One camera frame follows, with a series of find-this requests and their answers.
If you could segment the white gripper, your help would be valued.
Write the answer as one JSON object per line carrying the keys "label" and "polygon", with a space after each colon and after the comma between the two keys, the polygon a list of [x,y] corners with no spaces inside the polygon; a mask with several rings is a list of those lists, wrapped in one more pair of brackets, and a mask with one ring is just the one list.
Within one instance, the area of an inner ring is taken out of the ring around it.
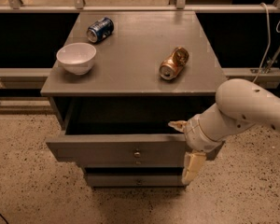
{"label": "white gripper", "polygon": [[168,126],[179,132],[184,132],[187,145],[196,151],[186,152],[182,183],[188,185],[199,173],[206,161],[206,154],[223,144],[222,141],[213,141],[207,137],[199,122],[200,115],[195,115],[187,122],[184,120],[170,121]]}

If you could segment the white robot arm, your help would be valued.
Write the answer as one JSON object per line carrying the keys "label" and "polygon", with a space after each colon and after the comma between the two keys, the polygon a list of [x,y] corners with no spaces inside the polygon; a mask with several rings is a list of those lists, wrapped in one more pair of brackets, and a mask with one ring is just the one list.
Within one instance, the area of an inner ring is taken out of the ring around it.
{"label": "white robot arm", "polygon": [[222,83],[216,102],[189,120],[171,121],[189,149],[184,156],[182,183],[189,184],[199,173],[206,155],[223,144],[227,136],[242,133],[255,124],[280,133],[280,98],[257,84],[240,79]]}

